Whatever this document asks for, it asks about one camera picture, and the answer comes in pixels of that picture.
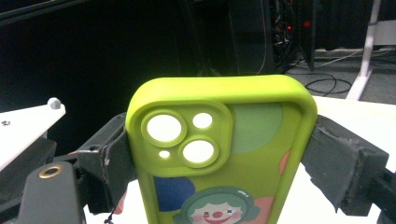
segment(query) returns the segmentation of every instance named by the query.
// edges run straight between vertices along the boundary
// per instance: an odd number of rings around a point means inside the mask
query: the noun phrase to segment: silicone phone case
[[[148,223],[276,223],[316,118],[286,76],[147,82],[125,126]]]

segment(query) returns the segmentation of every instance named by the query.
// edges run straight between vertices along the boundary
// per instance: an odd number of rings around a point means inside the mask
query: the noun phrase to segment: cable
[[[319,68],[319,67],[323,67],[323,66],[329,65],[329,64],[331,64],[331,63],[336,63],[336,62],[338,62],[338,61],[341,61],[341,60],[350,58],[350,57],[352,57],[353,55],[355,55],[355,54],[357,54],[357,53],[359,53],[359,52],[362,52],[362,50],[360,49],[360,50],[355,51],[355,52],[353,52],[353,53],[351,53],[351,54],[349,54],[349,55],[347,55],[347,56],[344,56],[344,57],[341,57],[341,58],[338,58],[338,59],[329,61],[329,62],[327,62],[327,63],[323,63],[323,64],[320,64],[320,65],[314,66],[314,68]],[[308,66],[305,66],[305,65],[298,65],[298,64],[296,64],[295,66],[296,66],[296,67],[303,67],[303,68],[307,68],[307,67],[308,67]]]
[[[379,57],[384,57],[386,54],[388,54],[388,53],[390,53],[390,52],[393,52],[394,50],[395,50],[395,49],[389,49],[389,50],[386,50],[386,51],[384,51],[384,52],[376,51],[376,52],[373,53],[372,59],[379,58]],[[317,60],[317,59],[333,59],[333,58],[335,58],[335,60],[332,60],[332,61],[330,61],[330,62],[317,65],[317,66],[315,66],[315,68],[319,68],[319,67],[322,67],[322,66],[326,66],[326,65],[329,65],[329,64],[331,64],[331,63],[336,63],[336,62],[338,62],[338,61],[345,60],[345,59],[349,59],[349,58],[360,58],[360,57],[362,57],[362,55],[356,55],[356,54],[358,54],[359,52],[363,52],[363,50],[362,50],[362,49],[358,49],[357,51],[355,51],[355,52],[353,52],[353,53],[351,53],[351,54],[349,54],[349,55],[347,55],[347,56],[344,56],[344,57],[315,57],[316,60]],[[296,64],[291,64],[291,66],[308,68],[307,65],[299,65],[299,63],[305,63],[305,60],[301,60],[301,61],[297,62]]]
[[[340,78],[336,78],[335,76],[328,74],[328,73],[307,73],[307,74],[299,74],[299,73],[286,73],[286,75],[292,75],[292,76],[305,76],[305,75],[316,75],[316,76],[328,76],[330,78],[321,78],[321,79],[317,79],[311,82],[308,82],[307,84],[305,84],[305,88],[309,91],[313,91],[313,92],[317,92],[317,93],[322,93],[322,96],[328,96],[330,94],[339,94],[339,93],[344,93],[344,92],[348,92],[350,90],[350,88],[352,87],[352,83],[340,79]],[[318,82],[322,82],[322,81],[334,81],[334,84],[332,85],[332,88],[329,91],[320,91],[320,90],[316,90],[311,88],[310,86],[318,83]],[[348,87],[345,90],[342,91],[334,91],[334,89],[336,88],[338,82],[343,82],[346,83],[348,85]]]

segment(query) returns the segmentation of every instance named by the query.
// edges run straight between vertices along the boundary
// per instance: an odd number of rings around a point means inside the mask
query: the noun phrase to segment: black cable
[[[292,75],[292,76],[304,76],[304,75],[314,75],[314,76],[328,76],[331,78],[321,78],[321,79],[317,79],[311,82],[308,82],[307,84],[305,84],[305,88],[309,91],[313,91],[313,92],[317,92],[317,93],[322,93],[322,96],[328,96],[330,94],[339,94],[339,93],[344,93],[344,92],[348,92],[350,90],[350,88],[352,87],[352,83],[343,80],[341,78],[336,78],[335,76],[328,74],[328,73],[304,73],[304,74],[298,74],[298,73],[287,73],[286,75]],[[313,88],[310,88],[311,85],[318,83],[318,82],[322,82],[322,81],[334,81],[334,84],[332,85],[332,88],[329,91],[320,91],[320,90],[316,90]],[[345,90],[342,91],[334,91],[334,89],[336,88],[338,82],[343,82],[346,83],[348,85],[348,87]]]

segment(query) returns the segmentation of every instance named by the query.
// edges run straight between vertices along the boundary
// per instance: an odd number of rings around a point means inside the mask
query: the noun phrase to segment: white stand
[[[373,46],[375,41],[375,27],[378,19],[378,12],[380,6],[381,0],[374,0],[370,23],[367,28],[366,42],[364,44],[363,59],[361,61],[361,71],[359,72],[355,82],[350,88],[350,91],[346,96],[347,99],[359,100],[361,98],[361,94],[363,93],[367,81],[369,80],[370,75],[373,71],[370,68],[370,60],[373,53]]]

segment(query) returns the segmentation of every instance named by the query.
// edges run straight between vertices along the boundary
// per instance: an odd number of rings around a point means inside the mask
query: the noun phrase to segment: black clamp arm
[[[76,153],[30,173],[18,223],[82,224],[86,204],[94,214],[115,210],[136,179],[124,122],[116,116]]]
[[[387,152],[319,116],[302,163],[335,210],[365,217],[375,203],[382,210],[378,223],[385,224],[396,223],[396,174],[385,168],[388,158]]]

